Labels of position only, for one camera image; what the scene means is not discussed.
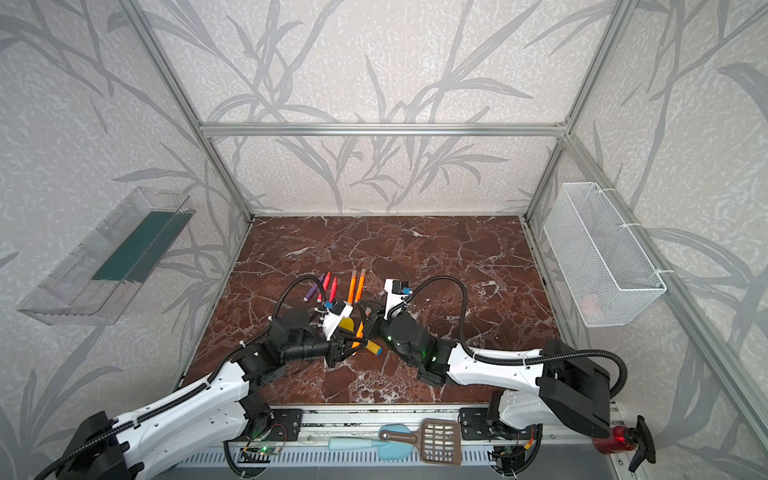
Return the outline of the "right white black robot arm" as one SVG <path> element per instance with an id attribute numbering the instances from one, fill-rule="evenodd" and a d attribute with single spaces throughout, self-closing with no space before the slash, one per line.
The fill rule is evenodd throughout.
<path id="1" fill-rule="evenodd" d="M 469 355 L 460 344 L 432 335 L 407 312 L 372 302 L 364 309 L 372 322 L 368 335 L 414 368 L 419 381 L 496 388 L 493 420 L 516 430 L 559 421 L 591 438 L 610 436 L 610 374 L 567 344 L 550 340 L 544 349 L 488 350 L 488 363 L 481 353 Z"/>

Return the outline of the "red marker pen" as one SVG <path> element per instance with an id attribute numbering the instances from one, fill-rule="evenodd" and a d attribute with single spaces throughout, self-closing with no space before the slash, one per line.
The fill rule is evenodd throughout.
<path id="1" fill-rule="evenodd" d="M 329 302 L 333 302 L 336 299 L 337 290 L 338 290 L 338 278 L 334 277 L 331 283 L 331 289 L 330 289 L 329 298 L 328 298 Z"/>

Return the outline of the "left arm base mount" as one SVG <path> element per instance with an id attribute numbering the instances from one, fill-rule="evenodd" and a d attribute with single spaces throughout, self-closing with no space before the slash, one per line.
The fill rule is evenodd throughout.
<path id="1" fill-rule="evenodd" d="M 239 401 L 247 420 L 243 435 L 252 440 L 295 442 L 304 411 L 300 408 L 271 408 L 259 392 Z"/>

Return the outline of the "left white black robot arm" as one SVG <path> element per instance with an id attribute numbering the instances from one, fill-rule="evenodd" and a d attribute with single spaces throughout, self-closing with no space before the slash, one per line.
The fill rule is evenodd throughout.
<path id="1" fill-rule="evenodd" d="M 291 361 L 334 365 L 351 356 L 352 334 L 337 329 L 352 312 L 338 302 L 275 317 L 200 380 L 114 419 L 99 412 L 83 421 L 39 478 L 150 479 L 211 444 L 269 433 L 278 422 L 261 389 Z"/>

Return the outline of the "orange marker pen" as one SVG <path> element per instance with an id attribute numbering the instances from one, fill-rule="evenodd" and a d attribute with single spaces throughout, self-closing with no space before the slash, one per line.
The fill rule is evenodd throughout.
<path id="1" fill-rule="evenodd" d="M 357 270 L 353 269 L 350 275 L 350 282 L 349 282 L 349 288 L 348 288 L 348 294 L 347 294 L 347 302 L 350 305 L 354 304 L 354 299 L 356 295 L 356 281 L 357 281 Z"/>
<path id="2" fill-rule="evenodd" d="M 357 328 L 357 330 L 356 330 L 355 338 L 357 340 L 354 341 L 353 344 L 352 344 L 352 348 L 353 349 L 356 349 L 356 348 L 358 348 L 360 346 L 361 343 L 358 340 L 362 339 L 363 331 L 364 331 L 364 323 L 361 321 L 359 326 L 358 326 L 358 328 Z"/>
<path id="3" fill-rule="evenodd" d="M 355 303 L 359 302 L 361 300 L 361 298 L 362 298 L 362 294 L 363 294 L 363 290 L 364 290 L 365 275 L 366 275 L 366 269 L 363 268 L 360 271 L 360 274 L 359 274 L 359 277 L 358 277 L 358 281 L 357 281 L 357 289 L 355 291 L 355 297 L 354 297 L 354 302 Z"/>

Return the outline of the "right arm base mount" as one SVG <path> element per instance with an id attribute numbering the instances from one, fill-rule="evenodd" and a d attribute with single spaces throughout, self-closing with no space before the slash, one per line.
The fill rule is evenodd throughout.
<path id="1" fill-rule="evenodd" d="M 487 407 L 465 407 L 459 410 L 458 422 L 463 440 L 522 440 L 523 438 L 540 440 L 542 437 L 541 424 L 529 425 L 526 428 L 516 428 L 501 420 L 500 401 L 501 391 L 491 395 Z"/>

